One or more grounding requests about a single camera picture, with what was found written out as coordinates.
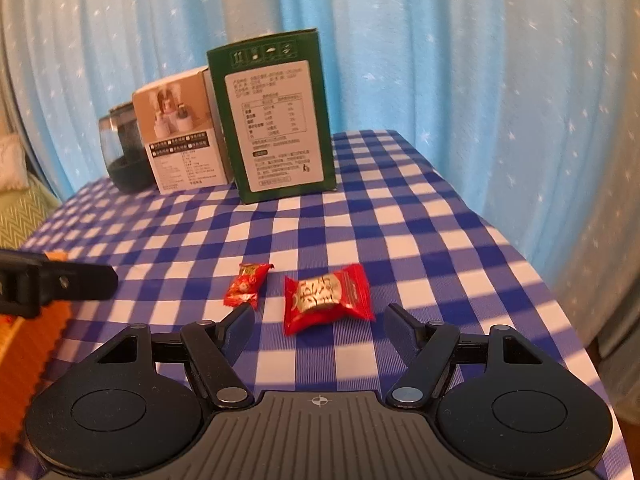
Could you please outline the small red candy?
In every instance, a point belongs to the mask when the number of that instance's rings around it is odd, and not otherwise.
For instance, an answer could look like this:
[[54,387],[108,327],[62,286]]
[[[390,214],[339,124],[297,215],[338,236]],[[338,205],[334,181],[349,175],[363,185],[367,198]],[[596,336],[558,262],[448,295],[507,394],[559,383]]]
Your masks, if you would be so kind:
[[272,268],[271,263],[241,263],[238,274],[224,294],[224,305],[237,308],[248,304],[256,310],[260,290]]

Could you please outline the large red gold snack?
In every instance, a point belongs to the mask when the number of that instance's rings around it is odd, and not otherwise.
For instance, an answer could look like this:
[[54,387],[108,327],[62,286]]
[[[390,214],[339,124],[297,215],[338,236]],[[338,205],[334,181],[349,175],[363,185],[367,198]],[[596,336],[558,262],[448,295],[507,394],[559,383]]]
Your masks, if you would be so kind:
[[342,318],[367,322],[375,319],[370,284],[360,263],[314,278],[284,279],[285,336]]

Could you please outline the orange plastic tray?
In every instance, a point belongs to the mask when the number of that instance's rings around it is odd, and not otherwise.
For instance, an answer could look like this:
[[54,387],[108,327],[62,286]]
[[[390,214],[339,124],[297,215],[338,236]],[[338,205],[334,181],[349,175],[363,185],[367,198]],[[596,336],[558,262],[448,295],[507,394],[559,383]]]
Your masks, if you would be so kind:
[[30,399],[72,311],[55,301],[38,318],[1,315],[1,469],[12,465]]

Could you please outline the green zigzag cushion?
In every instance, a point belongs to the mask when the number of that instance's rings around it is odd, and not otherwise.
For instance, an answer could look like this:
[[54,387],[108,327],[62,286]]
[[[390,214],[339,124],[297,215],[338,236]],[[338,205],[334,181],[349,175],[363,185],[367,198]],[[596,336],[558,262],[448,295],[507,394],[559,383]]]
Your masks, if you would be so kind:
[[24,190],[2,191],[0,246],[20,248],[61,202],[33,175]]

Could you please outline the white pink cushion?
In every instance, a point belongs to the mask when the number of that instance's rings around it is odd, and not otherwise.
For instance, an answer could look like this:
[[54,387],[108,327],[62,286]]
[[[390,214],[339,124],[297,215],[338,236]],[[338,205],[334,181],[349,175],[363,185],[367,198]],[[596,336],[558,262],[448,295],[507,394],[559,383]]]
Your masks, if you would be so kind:
[[17,134],[7,134],[0,142],[0,188],[2,192],[28,188],[28,170],[22,141]]

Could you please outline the blue checkered tablecloth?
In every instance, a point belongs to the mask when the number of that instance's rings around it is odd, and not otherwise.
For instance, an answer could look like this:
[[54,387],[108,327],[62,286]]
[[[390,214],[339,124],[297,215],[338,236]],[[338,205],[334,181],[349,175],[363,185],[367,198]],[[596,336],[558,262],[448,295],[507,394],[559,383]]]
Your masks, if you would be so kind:
[[601,382],[575,331],[530,264],[399,134],[334,136],[333,192],[244,205],[234,188],[122,195],[86,185],[28,240],[112,266],[116,296],[74,310],[52,375],[130,322],[177,328],[224,315],[242,262],[271,264],[256,328],[236,364],[255,389],[386,389],[401,362],[380,322],[283,333],[283,281],[360,263],[372,304],[392,301],[465,333],[510,324],[592,388]]

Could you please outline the dark glass humidifier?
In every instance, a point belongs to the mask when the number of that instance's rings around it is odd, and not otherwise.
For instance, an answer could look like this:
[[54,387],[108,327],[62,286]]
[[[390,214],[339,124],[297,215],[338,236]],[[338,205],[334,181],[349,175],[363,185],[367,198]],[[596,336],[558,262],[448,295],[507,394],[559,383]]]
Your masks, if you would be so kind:
[[122,103],[99,119],[100,144],[108,176],[125,194],[152,188],[155,179],[140,136],[134,104]]

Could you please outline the grey curtain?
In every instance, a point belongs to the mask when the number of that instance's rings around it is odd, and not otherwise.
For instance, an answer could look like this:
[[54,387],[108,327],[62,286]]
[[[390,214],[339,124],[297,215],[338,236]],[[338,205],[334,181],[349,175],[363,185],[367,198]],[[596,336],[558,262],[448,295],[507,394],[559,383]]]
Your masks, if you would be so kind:
[[617,209],[578,236],[555,284],[580,342],[597,346],[598,374],[620,418],[639,421],[639,213]]

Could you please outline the white humidifier box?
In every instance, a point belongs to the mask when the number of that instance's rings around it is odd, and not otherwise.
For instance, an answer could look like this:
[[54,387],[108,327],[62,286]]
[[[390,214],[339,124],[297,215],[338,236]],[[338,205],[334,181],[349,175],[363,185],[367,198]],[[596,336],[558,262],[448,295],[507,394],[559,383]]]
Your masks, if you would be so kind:
[[212,77],[192,68],[132,94],[142,144],[161,193],[232,182]]

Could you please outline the green carton box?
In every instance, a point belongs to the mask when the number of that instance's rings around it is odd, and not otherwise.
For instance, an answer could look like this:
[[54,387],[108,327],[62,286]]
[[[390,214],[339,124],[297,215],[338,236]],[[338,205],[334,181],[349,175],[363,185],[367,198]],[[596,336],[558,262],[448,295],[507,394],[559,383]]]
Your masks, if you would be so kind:
[[207,61],[242,203],[334,190],[318,30],[226,44]]

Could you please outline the blue star curtain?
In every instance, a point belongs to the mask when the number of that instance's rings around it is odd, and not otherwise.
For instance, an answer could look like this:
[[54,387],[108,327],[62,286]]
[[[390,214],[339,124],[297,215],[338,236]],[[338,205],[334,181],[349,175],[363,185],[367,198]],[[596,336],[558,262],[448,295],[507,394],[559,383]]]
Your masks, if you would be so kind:
[[394,129],[545,274],[639,251],[639,0],[1,0],[15,104],[59,196],[98,120],[208,50],[320,36],[333,131]]

